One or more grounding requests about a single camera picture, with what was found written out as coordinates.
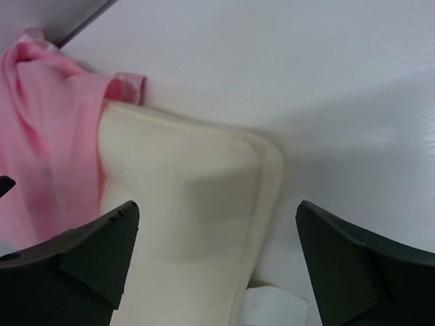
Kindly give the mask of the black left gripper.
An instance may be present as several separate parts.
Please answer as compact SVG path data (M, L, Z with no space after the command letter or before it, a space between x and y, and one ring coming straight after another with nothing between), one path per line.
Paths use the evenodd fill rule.
M9 176L0 176L0 197L3 197L16 185L15 180Z

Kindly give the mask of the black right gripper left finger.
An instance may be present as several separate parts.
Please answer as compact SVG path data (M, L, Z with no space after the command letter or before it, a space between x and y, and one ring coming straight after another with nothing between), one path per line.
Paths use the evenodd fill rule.
M125 202L91 223L1 257L2 325L109 325L139 230Z

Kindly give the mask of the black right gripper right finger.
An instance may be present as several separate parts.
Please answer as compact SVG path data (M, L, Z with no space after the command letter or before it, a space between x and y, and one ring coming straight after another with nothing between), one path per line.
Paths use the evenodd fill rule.
M434 254L302 201L296 225L323 325L433 325Z

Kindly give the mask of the pink pillowcase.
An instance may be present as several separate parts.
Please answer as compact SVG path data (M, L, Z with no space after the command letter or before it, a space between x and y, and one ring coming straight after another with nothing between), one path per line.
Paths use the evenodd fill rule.
M98 131L106 100L138 104L145 77L92 73L26 30L1 57L1 254L101 215Z

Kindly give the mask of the cream pillow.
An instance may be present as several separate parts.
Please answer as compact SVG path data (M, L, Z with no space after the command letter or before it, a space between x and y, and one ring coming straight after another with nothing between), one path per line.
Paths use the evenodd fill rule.
M112 325L304 325L305 300L249 281L283 158L244 130L107 101L101 208L132 200L139 231Z

